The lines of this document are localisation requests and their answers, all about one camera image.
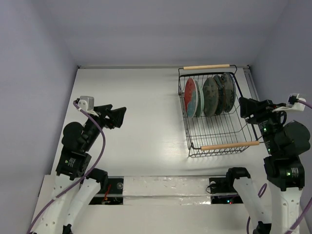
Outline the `red and blue floral plate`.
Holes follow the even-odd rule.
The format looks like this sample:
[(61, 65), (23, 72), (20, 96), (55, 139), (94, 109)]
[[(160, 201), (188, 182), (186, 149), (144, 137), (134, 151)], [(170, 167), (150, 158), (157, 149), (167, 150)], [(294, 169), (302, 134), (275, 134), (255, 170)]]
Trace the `red and blue floral plate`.
[(193, 78), (188, 78), (185, 85), (184, 102), (187, 117), (195, 117), (199, 105), (198, 84)]

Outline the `dark brown deer plate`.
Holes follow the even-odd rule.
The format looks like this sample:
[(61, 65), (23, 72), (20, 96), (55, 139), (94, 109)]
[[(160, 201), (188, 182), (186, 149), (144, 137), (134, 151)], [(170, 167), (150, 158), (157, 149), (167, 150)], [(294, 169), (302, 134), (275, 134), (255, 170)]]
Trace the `dark brown deer plate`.
[(212, 77), (209, 77), (205, 80), (202, 90), (204, 94), (204, 114), (206, 117), (212, 117), (218, 106), (218, 85)]

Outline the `white blue floral plate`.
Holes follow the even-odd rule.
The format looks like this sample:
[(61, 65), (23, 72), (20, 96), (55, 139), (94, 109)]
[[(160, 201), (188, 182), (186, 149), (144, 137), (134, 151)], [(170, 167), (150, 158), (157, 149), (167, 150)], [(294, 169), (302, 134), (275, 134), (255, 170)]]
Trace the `white blue floral plate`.
[(224, 87), (224, 112), (229, 113), (234, 106), (236, 98), (235, 82), (230, 73), (223, 73), (221, 76), (221, 83)]

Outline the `light green flower plate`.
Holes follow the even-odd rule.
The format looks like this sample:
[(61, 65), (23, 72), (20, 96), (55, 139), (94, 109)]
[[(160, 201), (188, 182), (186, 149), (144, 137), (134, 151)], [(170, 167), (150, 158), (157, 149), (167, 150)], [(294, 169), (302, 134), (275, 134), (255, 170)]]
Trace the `light green flower plate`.
[(196, 109), (196, 117), (200, 117), (202, 115), (202, 112), (204, 110), (204, 94), (201, 86), (198, 84), (198, 82), (195, 80), (195, 84), (197, 87), (197, 93), (198, 93), (198, 104)]

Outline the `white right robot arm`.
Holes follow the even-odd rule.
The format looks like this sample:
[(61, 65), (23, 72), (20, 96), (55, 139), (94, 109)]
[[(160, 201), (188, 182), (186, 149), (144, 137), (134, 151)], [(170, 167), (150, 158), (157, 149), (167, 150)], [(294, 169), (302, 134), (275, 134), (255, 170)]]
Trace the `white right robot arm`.
[(286, 104), (244, 97), (239, 98), (239, 103), (241, 117), (259, 127), (269, 154), (264, 158), (264, 168), (271, 191), (271, 213), (261, 203), (246, 168), (230, 168), (224, 185), (229, 191), (236, 191), (242, 199), (253, 225), (253, 233), (298, 233), (299, 224), (312, 205), (308, 203), (303, 212), (299, 211), (305, 186), (305, 170), (299, 156), (310, 149), (311, 135), (303, 124), (297, 121), (287, 123), (286, 112), (303, 111), (308, 104), (298, 95), (291, 95)]

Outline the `dark teal blossom plate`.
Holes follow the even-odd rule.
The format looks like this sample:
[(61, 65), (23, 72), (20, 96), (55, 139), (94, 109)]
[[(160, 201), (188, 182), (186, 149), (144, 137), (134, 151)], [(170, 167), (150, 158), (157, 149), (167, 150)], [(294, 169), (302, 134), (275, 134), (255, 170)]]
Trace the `dark teal blossom plate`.
[(218, 105), (215, 111), (215, 115), (220, 115), (223, 112), (224, 108), (224, 86), (221, 82), (221, 77), (219, 75), (215, 75), (213, 77), (218, 87)]

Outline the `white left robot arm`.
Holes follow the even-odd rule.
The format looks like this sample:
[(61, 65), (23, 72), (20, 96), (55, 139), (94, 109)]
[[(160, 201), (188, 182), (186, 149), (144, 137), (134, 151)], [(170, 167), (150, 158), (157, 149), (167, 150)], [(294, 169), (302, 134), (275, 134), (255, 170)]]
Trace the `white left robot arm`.
[(80, 98), (73, 104), (88, 119), (84, 125), (71, 122), (64, 127), (51, 198), (32, 221), (29, 234), (72, 234), (94, 196), (110, 190), (108, 173), (96, 168), (106, 145), (103, 128), (120, 128), (126, 107), (84, 108)]

